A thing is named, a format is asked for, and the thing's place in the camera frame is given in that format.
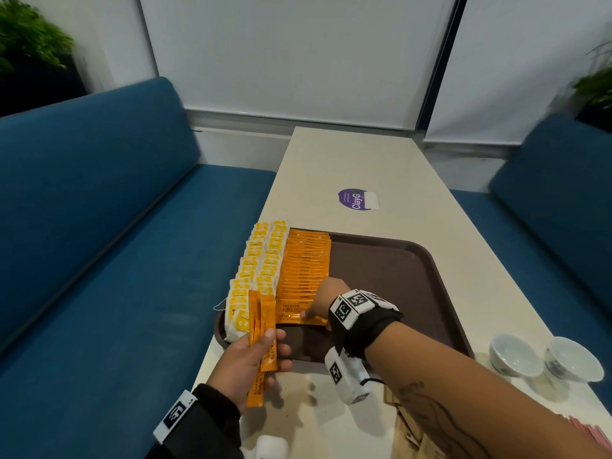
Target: blue bench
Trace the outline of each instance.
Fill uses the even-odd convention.
[[[599,358],[612,411],[612,135],[548,117],[489,188],[452,193],[550,331]]]
[[[0,457],[141,458],[275,174],[196,164],[166,79],[0,119]]]

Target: table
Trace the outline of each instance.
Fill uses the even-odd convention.
[[[376,192],[380,209],[343,206],[338,193],[346,188]],[[260,217],[274,219],[424,246],[481,363],[487,364],[497,333],[512,333],[539,354],[552,338],[411,139],[297,127]],[[213,338],[195,384],[206,382],[221,354]],[[279,374],[278,382],[282,391],[270,393],[264,408],[241,420],[245,447],[271,434],[289,441],[292,458],[390,456],[395,409],[383,403],[382,386],[348,407],[322,364],[296,362],[295,372]],[[599,425],[612,438],[612,418],[589,386],[572,384],[559,394],[543,375],[530,385],[521,379],[510,383],[554,412]]]

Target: black sleeve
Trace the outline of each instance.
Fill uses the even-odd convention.
[[[172,429],[164,444],[156,443],[146,459],[243,459],[240,412],[213,387],[198,385],[198,399]]]

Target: wrist strap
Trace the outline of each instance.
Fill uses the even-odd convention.
[[[329,308],[332,340],[338,354],[344,347],[349,353],[365,358],[365,348],[403,314],[393,304],[374,293],[351,290],[341,294]]]

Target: purple sticker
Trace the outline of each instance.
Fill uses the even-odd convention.
[[[358,211],[369,211],[365,207],[365,190],[359,188],[347,188],[338,193],[340,202],[347,208],[356,209]]]

